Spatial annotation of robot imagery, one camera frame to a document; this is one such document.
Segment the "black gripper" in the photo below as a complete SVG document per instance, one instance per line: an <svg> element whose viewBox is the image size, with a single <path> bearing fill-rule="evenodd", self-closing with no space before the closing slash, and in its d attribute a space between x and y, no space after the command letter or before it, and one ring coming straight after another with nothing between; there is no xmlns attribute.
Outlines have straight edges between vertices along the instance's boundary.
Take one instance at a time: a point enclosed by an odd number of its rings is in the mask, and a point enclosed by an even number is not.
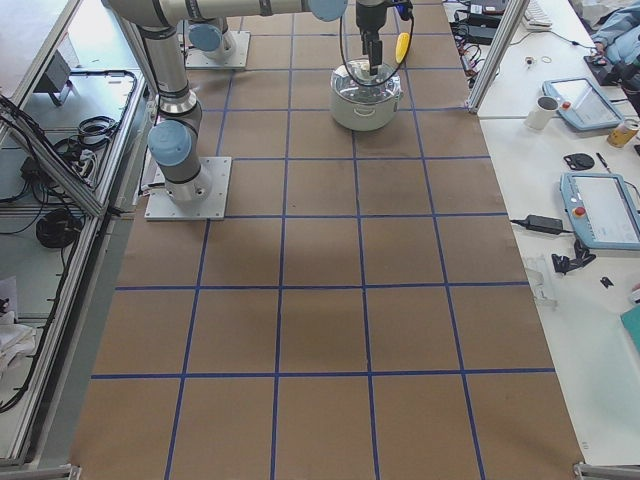
<svg viewBox="0 0 640 480"><path fill-rule="evenodd" d="M371 40L369 34L377 34L384 26L384 0L357 0L356 25L361 33L362 52L369 53L369 71L377 75L383 60L383 42Z"/></svg>

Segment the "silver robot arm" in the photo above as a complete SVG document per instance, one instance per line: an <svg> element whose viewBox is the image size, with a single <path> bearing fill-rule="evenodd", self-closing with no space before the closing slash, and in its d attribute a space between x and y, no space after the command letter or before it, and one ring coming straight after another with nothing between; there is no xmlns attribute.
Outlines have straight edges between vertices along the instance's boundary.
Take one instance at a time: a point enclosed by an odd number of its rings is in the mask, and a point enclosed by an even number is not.
<svg viewBox="0 0 640 480"><path fill-rule="evenodd" d="M176 203L198 201L212 190L196 152L202 109L191 90L176 27L181 21L207 26L228 17L311 12L325 22L346 11L346 1L112 1L114 13L135 25L142 55L158 90L163 122L148 136L148 148L165 179L168 196Z"/></svg>

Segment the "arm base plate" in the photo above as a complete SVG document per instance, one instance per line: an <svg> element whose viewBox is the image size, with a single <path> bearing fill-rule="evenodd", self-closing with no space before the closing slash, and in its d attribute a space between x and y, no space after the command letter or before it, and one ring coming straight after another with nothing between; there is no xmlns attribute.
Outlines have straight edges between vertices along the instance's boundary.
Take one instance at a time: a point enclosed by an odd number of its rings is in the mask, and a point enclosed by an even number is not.
<svg viewBox="0 0 640 480"><path fill-rule="evenodd" d="M231 157L200 157L199 175L184 184L165 183L150 190L149 221L223 220L232 170Z"/></svg>
<svg viewBox="0 0 640 480"><path fill-rule="evenodd" d="M192 25L187 35L186 68L191 70L244 70L251 34L221 30L210 25Z"/></svg>

